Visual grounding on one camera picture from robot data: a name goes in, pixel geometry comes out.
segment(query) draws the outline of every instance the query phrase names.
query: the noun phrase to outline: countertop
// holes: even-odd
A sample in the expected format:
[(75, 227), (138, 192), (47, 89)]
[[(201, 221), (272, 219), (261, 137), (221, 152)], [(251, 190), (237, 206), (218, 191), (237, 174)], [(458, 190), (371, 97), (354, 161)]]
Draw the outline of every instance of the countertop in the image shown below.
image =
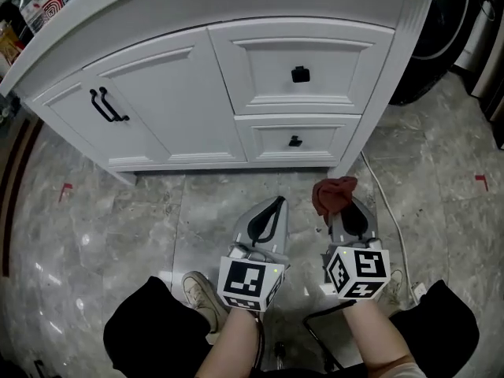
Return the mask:
[(7, 96), (24, 74), (71, 30), (118, 1), (120, 0), (72, 0), (26, 46), (0, 83), (0, 94)]

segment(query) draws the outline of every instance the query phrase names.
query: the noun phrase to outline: forearm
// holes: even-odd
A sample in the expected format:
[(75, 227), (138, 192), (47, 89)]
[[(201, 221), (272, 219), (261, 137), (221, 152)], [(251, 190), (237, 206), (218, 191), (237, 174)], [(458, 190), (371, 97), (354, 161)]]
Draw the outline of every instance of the forearm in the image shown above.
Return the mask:
[(224, 329), (199, 368), (198, 378), (246, 378), (258, 351), (258, 328), (246, 310), (233, 308)]
[(364, 300), (343, 310), (369, 376), (378, 377), (396, 365), (414, 361), (397, 328), (373, 300)]

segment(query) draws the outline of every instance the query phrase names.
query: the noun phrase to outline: red cloth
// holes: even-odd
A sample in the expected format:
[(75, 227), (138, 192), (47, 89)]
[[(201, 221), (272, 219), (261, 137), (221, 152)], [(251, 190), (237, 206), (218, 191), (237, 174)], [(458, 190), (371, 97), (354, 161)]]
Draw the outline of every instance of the red cloth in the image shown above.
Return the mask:
[(337, 214), (352, 203), (352, 192), (356, 186), (357, 178), (352, 176), (315, 183), (312, 192), (313, 207), (319, 216), (324, 216), (327, 225), (329, 213)]

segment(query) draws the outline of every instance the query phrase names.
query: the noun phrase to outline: marble floor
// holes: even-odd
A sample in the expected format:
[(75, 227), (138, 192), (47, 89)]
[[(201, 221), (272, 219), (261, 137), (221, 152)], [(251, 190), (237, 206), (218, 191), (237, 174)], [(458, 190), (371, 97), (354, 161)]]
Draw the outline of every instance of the marble floor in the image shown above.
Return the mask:
[[(444, 279), (476, 314), (480, 343), (458, 377), (502, 376), (504, 152), (496, 150), (476, 100), (448, 74), (418, 102), (389, 107), (365, 152), (405, 236), (412, 280), (429, 287)], [(397, 232), (360, 158), (350, 174), (401, 268)], [(475, 175), (486, 176), (488, 191)], [(20, 189), (11, 277), (0, 281), (2, 355), (34, 375), (32, 362), (40, 358), (65, 378), (122, 376), (102, 344), (118, 305), (151, 275), (180, 300), (180, 279), (189, 270), (217, 282), (238, 215), (283, 195), (292, 268), (265, 315), (264, 366), (274, 366), (272, 345), (281, 340), (287, 366), (321, 370), (301, 319), (334, 301), (318, 288), (328, 235), (310, 202), (312, 186), (324, 177), (323, 169), (171, 173), (141, 176), (130, 188), (45, 127)], [(63, 183), (72, 190), (60, 198)], [(404, 290), (399, 300), (406, 304)], [(341, 315), (314, 325), (344, 365), (359, 362)]]

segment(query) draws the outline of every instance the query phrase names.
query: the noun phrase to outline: black door handle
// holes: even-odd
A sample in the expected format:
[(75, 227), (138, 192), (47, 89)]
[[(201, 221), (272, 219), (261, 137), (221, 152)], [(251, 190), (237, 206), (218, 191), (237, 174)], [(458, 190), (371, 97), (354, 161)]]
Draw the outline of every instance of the black door handle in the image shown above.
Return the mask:
[(100, 113), (100, 115), (102, 115), (104, 118), (106, 118), (107, 122), (114, 122), (115, 119), (111, 119), (109, 117), (109, 115), (107, 115), (105, 112), (103, 112), (103, 109), (100, 108), (100, 105), (98, 105), (96, 103), (96, 95), (98, 95), (98, 92), (96, 92), (96, 90), (89, 90), (89, 92), (91, 93), (91, 103), (96, 108), (96, 110)]
[(114, 108), (106, 101), (105, 95), (107, 93), (107, 90), (105, 87), (100, 87), (100, 92), (102, 93), (102, 104), (110, 111), (110, 113), (113, 115), (113, 119), (122, 122), (123, 120), (129, 120), (129, 116), (124, 116), (121, 117), (119, 113), (117, 113)]
[(293, 135), (291, 137), (291, 141), (289, 142), (289, 147), (299, 147), (302, 145), (302, 140), (299, 140), (299, 137)]
[(296, 68), (291, 71), (291, 75), (293, 83), (309, 82), (309, 70), (305, 69), (304, 66), (296, 66)]

